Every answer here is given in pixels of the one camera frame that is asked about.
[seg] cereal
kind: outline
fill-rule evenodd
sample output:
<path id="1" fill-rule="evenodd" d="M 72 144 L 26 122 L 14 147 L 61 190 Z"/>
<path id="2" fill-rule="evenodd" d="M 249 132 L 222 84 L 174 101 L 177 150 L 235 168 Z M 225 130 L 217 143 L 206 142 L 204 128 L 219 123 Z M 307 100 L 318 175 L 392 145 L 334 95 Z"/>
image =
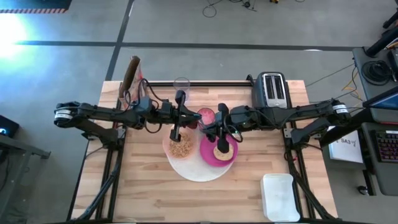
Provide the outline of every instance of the cereal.
<path id="1" fill-rule="evenodd" d="M 193 141 L 188 133 L 180 133 L 181 141 L 175 142 L 170 140 L 169 152 L 171 156 L 182 159 L 187 157 L 193 150 Z"/>
<path id="2" fill-rule="evenodd" d="M 227 153 L 222 153 L 220 150 L 217 149 L 217 146 L 213 150 L 214 156 L 216 159 L 221 160 L 221 161 L 228 161 L 232 159 L 232 156 L 234 155 L 234 149 L 229 145 L 229 151 Z"/>

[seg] concrete floor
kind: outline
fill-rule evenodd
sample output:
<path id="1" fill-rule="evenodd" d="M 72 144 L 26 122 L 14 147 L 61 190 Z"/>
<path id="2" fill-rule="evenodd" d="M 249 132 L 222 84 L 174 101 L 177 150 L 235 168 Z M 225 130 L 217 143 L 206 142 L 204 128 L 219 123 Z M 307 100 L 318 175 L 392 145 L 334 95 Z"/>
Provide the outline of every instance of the concrete floor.
<path id="1" fill-rule="evenodd" d="M 0 14 L 0 28 L 12 18 L 22 40 L 115 42 L 128 0 L 73 0 L 66 14 Z M 382 23 L 394 13 L 391 0 L 258 0 L 258 12 L 223 1 L 214 18 L 201 12 L 204 0 L 135 0 L 124 42 L 263 44 L 354 47 L 371 45 Z M 15 31 L 8 28 L 8 34 Z M 95 104 L 114 47 L 16 46 L 0 54 L 0 114 L 21 125 L 17 138 L 52 151 L 48 161 L 33 160 L 19 189 L 16 207 L 28 223 L 66 219 L 87 141 L 76 129 L 53 125 L 59 102 Z M 131 55 L 143 59 L 149 80 L 241 80 L 247 74 L 282 72 L 286 79 L 311 83 L 345 67 L 352 53 L 302 50 L 171 49 L 122 47 L 112 80 L 121 80 Z M 310 101 L 342 94 L 352 67 L 308 87 Z M 364 97 L 361 85 L 359 92 Z M 342 98 L 350 106 L 358 100 Z M 360 167 L 324 158 L 339 217 L 371 223 L 396 223 L 397 197 L 365 197 Z"/>

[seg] white container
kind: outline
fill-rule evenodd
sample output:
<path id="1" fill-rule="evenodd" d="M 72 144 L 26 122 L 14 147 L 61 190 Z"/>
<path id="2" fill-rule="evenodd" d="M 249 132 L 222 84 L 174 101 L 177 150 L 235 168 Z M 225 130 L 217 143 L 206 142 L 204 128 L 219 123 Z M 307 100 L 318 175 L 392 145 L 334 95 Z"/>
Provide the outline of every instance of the white container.
<path id="1" fill-rule="evenodd" d="M 272 222 L 297 222 L 293 177 L 290 174 L 266 174 L 261 179 L 262 209 Z"/>

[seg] wooden table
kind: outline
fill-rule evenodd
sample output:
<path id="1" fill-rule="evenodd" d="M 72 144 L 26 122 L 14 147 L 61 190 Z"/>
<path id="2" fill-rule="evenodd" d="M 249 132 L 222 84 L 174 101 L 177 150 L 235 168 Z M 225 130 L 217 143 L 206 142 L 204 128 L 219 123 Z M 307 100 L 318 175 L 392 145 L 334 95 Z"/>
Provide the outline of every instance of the wooden table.
<path id="1" fill-rule="evenodd" d="M 307 105 L 304 82 L 287 82 L 293 106 Z M 120 82 L 104 82 L 99 106 L 116 106 L 119 85 Z M 154 91 L 174 103 L 173 87 L 154 87 Z M 191 87 L 189 94 L 186 106 L 192 111 L 202 107 L 216 111 L 221 102 L 230 109 L 251 105 L 251 87 Z M 109 122 L 97 122 L 111 127 Z M 301 121 L 297 126 L 302 128 L 310 122 Z M 157 134 L 128 129 L 114 222 L 269 222 L 262 211 L 260 180 L 264 174 L 289 173 L 281 131 L 243 133 L 244 141 L 239 144 L 239 154 L 230 170 L 219 179 L 202 183 L 184 179 L 169 164 L 162 148 L 162 138 L 169 131 L 167 126 Z M 91 142 L 87 153 L 100 146 L 97 141 Z M 72 217 L 81 215 L 98 193 L 105 157 L 104 149 L 85 161 Z M 303 150 L 303 158 L 312 192 L 337 217 L 322 152 L 308 147 Z M 300 198 L 307 217 L 302 192 Z"/>

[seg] keyboard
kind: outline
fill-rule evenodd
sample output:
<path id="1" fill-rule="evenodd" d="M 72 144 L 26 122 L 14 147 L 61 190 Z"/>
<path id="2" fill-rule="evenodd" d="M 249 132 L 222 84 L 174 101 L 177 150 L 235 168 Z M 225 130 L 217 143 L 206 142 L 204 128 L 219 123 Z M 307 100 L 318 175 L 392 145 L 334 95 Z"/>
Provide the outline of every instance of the keyboard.
<path id="1" fill-rule="evenodd" d="M 381 162 L 398 162 L 398 132 L 397 134 L 387 132 L 376 132 L 379 159 Z"/>

